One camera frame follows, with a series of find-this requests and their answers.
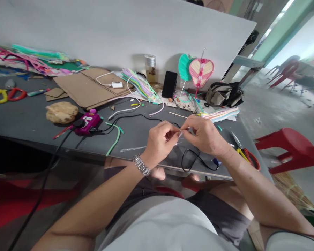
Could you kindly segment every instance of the silver metal watch band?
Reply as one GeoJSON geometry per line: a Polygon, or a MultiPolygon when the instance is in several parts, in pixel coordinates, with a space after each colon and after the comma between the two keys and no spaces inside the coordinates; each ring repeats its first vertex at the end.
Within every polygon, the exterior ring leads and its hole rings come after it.
{"type": "Polygon", "coordinates": [[[140,154],[136,155],[133,158],[133,162],[135,163],[136,167],[144,176],[148,176],[151,173],[150,169],[147,168],[145,164],[143,163],[143,161],[141,160],[140,154]]]}

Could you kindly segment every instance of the wooden stick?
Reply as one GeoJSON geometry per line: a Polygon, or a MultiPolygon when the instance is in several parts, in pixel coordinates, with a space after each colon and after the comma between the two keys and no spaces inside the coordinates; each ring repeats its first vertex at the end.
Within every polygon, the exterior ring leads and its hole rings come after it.
{"type": "Polygon", "coordinates": [[[185,116],[181,116],[181,115],[179,115],[179,114],[177,114],[177,113],[172,113],[173,115],[177,115],[177,116],[179,116],[179,117],[184,117],[184,118],[186,118],[187,119],[187,117],[185,117],[185,116]]]}

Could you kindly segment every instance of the hand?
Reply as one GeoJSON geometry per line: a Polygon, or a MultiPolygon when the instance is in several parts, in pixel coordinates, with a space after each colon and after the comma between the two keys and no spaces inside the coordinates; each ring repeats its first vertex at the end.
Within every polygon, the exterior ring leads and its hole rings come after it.
{"type": "Polygon", "coordinates": [[[150,170],[165,159],[176,142],[180,129],[167,121],[160,122],[149,131],[148,144],[141,159],[150,170]]]}
{"type": "Polygon", "coordinates": [[[209,119],[191,115],[180,130],[187,141],[215,157],[223,157],[231,148],[209,119]],[[188,131],[188,127],[192,128],[195,135],[188,131]]]}

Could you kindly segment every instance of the white board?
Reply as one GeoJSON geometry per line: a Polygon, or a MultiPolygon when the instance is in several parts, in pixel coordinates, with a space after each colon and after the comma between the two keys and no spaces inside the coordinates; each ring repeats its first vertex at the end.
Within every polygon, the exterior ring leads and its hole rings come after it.
{"type": "Polygon", "coordinates": [[[142,71],[156,56],[159,82],[180,54],[214,62],[220,81],[255,23],[181,0],[0,0],[0,45],[67,53],[109,70],[142,71]]]}

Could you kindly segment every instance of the bag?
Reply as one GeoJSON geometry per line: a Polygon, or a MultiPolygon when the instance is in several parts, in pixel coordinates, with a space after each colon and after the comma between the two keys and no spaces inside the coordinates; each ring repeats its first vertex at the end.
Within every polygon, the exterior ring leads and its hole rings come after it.
{"type": "Polygon", "coordinates": [[[206,93],[206,102],[212,106],[236,107],[243,103],[243,91],[239,82],[234,83],[212,83],[206,93]]]}

